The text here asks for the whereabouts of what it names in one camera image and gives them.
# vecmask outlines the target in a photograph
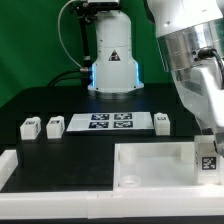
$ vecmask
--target metal cylinder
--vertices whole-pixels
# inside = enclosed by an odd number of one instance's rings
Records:
[[[177,71],[200,65],[200,49],[213,47],[224,56],[224,19],[190,27],[158,38],[166,71]]]

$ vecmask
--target black table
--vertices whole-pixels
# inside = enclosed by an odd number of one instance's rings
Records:
[[[152,130],[127,130],[65,132],[60,140],[47,139],[46,125],[52,116],[64,116],[67,128],[74,113],[139,111],[151,112],[152,117],[158,112],[167,113],[171,136],[158,137]],[[41,118],[41,133],[35,141],[22,141],[19,127],[26,118],[34,116]],[[120,101],[95,99],[82,87],[26,89],[0,109],[0,124],[0,154],[16,148],[19,159],[19,166],[2,190],[4,193],[112,190],[116,143],[193,141],[194,135],[200,135],[194,116],[184,109],[173,84],[148,84],[142,95]],[[63,220],[63,223],[214,223],[215,220],[221,218]],[[27,223],[62,223],[62,220]]]

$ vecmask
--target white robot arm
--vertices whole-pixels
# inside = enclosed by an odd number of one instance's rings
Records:
[[[164,68],[200,128],[224,156],[224,1],[147,0]]]

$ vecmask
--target warning label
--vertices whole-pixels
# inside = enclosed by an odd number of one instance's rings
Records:
[[[112,55],[110,56],[109,61],[121,61],[118,53],[114,50]]]

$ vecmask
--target green backdrop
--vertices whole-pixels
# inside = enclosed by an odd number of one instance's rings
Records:
[[[45,86],[63,71],[77,68],[65,55],[57,34],[57,17],[67,0],[0,0],[0,106],[19,91]],[[133,56],[144,83],[171,80],[163,71],[155,27],[147,20],[142,0],[123,0],[133,26]],[[67,11],[62,34],[72,56],[82,63],[78,20]],[[96,58],[94,25],[88,27],[91,56]],[[63,83],[74,85],[74,81]]]

